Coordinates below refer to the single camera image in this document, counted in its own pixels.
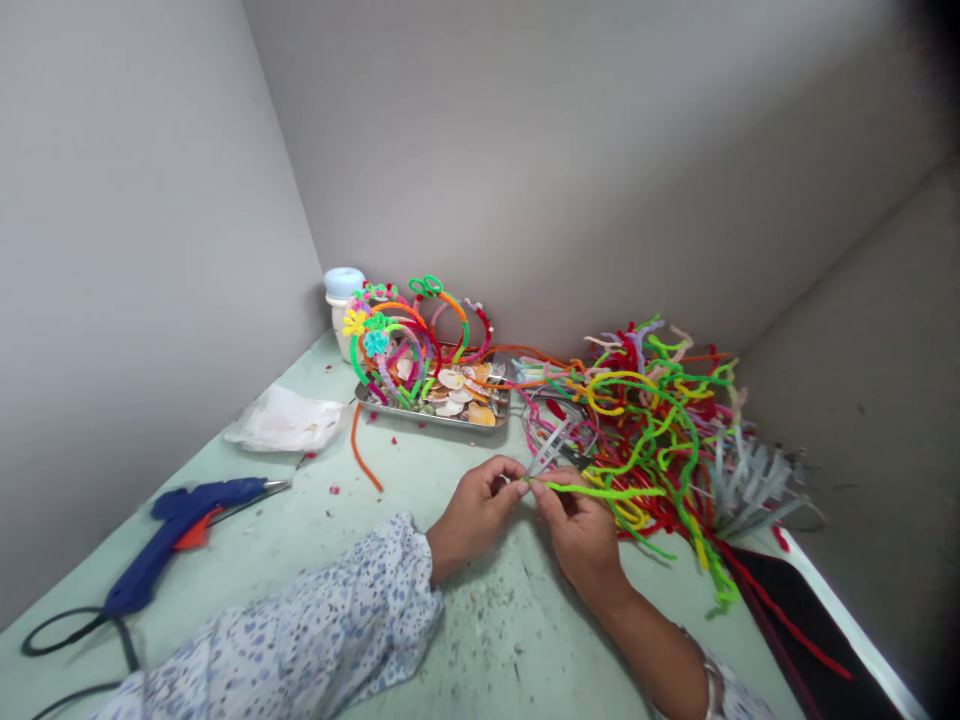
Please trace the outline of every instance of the bottle cap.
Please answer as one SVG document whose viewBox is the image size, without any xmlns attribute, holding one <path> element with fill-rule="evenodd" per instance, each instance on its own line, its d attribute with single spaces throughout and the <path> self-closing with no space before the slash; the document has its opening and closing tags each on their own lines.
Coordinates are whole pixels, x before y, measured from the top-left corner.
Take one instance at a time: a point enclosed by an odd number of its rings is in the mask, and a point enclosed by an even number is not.
<svg viewBox="0 0 960 720">
<path fill-rule="evenodd" d="M 363 273 L 356 268 L 334 268 L 327 270 L 323 275 L 323 283 L 327 286 L 327 295 L 334 300 L 347 300 L 354 290 L 363 287 L 366 281 Z"/>
</svg>

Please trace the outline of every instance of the left hand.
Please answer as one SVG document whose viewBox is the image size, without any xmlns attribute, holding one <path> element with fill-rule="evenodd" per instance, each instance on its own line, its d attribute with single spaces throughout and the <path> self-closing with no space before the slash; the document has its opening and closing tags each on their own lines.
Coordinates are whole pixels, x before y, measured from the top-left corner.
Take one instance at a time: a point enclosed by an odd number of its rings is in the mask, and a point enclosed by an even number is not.
<svg viewBox="0 0 960 720">
<path fill-rule="evenodd" d="M 460 479 L 447 509 L 426 534 L 433 555 L 431 585 L 437 587 L 493 544 L 510 511 L 530 489 L 528 483 L 517 482 L 525 473 L 516 460 L 495 455 Z"/>
</svg>

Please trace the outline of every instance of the right hand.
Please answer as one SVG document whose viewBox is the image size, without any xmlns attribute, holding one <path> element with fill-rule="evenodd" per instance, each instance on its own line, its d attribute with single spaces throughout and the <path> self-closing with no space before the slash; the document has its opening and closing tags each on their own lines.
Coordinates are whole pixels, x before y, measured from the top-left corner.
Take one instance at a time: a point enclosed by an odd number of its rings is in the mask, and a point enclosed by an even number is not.
<svg viewBox="0 0 960 720">
<path fill-rule="evenodd" d="M 620 565 L 613 513 L 601 500 L 582 493 L 563 493 L 561 500 L 544 482 L 588 487 L 587 481 L 569 466 L 533 481 L 533 496 L 550 527 L 560 568 L 580 597 L 593 608 L 632 593 Z"/>
</svg>

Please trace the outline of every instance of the floral print sleeve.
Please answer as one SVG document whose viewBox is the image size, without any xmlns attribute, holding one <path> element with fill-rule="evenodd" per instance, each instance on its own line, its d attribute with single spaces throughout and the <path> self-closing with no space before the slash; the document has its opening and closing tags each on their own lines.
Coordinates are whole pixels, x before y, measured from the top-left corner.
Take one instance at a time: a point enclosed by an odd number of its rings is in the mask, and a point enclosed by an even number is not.
<svg viewBox="0 0 960 720">
<path fill-rule="evenodd" d="M 710 653 L 707 658 L 713 664 L 721 686 L 722 694 L 717 703 L 719 709 L 712 717 L 716 720 L 774 720 L 775 715 L 766 701 L 750 691 L 736 674 L 722 662 L 715 660 Z"/>
<path fill-rule="evenodd" d="M 94 718 L 332 717 L 416 672 L 443 609 L 432 570 L 426 538 L 397 515 L 324 570 L 207 622 Z"/>
</svg>

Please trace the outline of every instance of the pipe cleaner flower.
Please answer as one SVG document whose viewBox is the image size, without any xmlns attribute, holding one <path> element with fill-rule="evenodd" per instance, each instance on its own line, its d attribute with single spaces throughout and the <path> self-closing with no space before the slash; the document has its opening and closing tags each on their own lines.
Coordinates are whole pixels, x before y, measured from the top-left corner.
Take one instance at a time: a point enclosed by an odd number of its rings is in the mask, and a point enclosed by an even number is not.
<svg viewBox="0 0 960 720">
<path fill-rule="evenodd" d="M 363 348 L 367 351 L 367 355 L 382 355 L 387 351 L 389 343 L 390 338 L 387 334 L 379 330 L 368 332 L 363 336 Z"/>
<path fill-rule="evenodd" d="M 351 335 L 363 335 L 363 333 L 366 332 L 366 329 L 363 327 L 366 319 L 367 314 L 363 310 L 360 312 L 347 310 L 346 317 L 343 318 L 343 334 L 347 337 Z"/>
<path fill-rule="evenodd" d="M 390 321 L 389 321 L 389 319 L 387 318 L 386 315 L 384 315 L 383 313 L 376 313 L 372 318 L 370 318 L 369 320 L 367 320 L 367 321 L 363 324 L 363 326 L 364 326 L 367 330 L 372 330 L 372 331 L 376 332 L 376 331 L 380 331 L 380 330 L 386 330 L 386 329 L 387 329 L 387 325 L 389 325 L 389 324 L 390 324 Z"/>
</svg>

